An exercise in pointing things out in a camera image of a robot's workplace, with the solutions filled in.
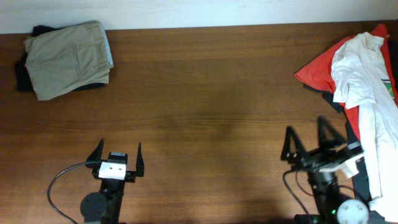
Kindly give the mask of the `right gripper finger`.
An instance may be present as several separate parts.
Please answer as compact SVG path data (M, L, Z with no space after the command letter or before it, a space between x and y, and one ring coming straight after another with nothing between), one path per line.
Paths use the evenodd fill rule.
M318 145L322 150L340 147L347 143L346 139L324 117L317 118Z
M300 141L298 134L292 126L288 126L285 132L285 140L280 159L287 162L299 162L307 158L307 151Z

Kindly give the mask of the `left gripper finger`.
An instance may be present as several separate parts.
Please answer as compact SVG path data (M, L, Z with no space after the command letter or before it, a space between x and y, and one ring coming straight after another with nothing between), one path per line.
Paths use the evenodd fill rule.
M101 139L96 146L96 148L92 151L92 153L87 157L86 162L97 162L101 160L102 152L104 146L104 139Z
M136 172L144 172L144 159L142 156L142 145L139 143L136 158Z

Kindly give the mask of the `white t-shirt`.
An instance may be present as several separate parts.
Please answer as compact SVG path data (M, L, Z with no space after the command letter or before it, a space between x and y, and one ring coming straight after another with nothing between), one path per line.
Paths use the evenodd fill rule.
M387 222L397 221L397 105L384 82L384 38L368 32L345 42L334 54L333 100L358 108L358 126L368 174L370 208Z

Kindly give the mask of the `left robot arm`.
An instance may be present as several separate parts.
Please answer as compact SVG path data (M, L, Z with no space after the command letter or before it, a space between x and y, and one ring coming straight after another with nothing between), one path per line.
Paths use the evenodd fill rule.
M81 201L84 224L118 224L125 185L144 176L141 145L138 145L135 170L127 170L126 153L110 152L107 159L102 159L103 146L101 139L86 159L86 167L92 170L95 179L101 181L101 186L99 191L86 195Z

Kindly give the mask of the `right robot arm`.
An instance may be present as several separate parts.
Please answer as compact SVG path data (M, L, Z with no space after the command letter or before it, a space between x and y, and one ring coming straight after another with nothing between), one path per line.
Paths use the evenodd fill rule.
M295 223L367 223L368 201L361 196L349 197L341 189L355 189L338 183L336 171L342 170L348 178L359 173L357 161L363 157L360 142L349 144L324 117L317 118L318 147L308 151L291 126L286 127L280 159L290 165L282 174L282 180L291 196L298 202L304 214L294 216ZM303 202L287 183L286 176L305 172L311 187L311 196L318 213L311 215Z

